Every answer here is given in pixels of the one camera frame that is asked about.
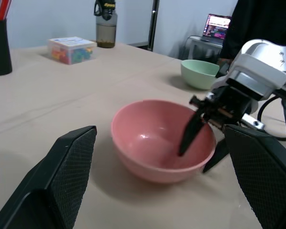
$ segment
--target robotic arm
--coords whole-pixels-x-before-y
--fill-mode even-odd
[[[203,101],[194,96],[190,104],[198,110],[184,131],[179,156],[186,150],[205,123],[220,130],[226,124],[241,123],[257,130],[264,124],[251,117],[257,102],[275,94],[286,99],[286,46],[265,40],[247,42],[231,64],[226,77],[218,78]]]

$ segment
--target white wall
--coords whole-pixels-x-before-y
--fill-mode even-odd
[[[116,0],[117,41],[148,41],[153,0]],[[8,15],[11,48],[45,45],[48,39],[95,39],[94,0],[12,0]]]
[[[237,0],[160,0],[153,51],[178,57],[190,35],[201,36],[209,13],[232,15]]]

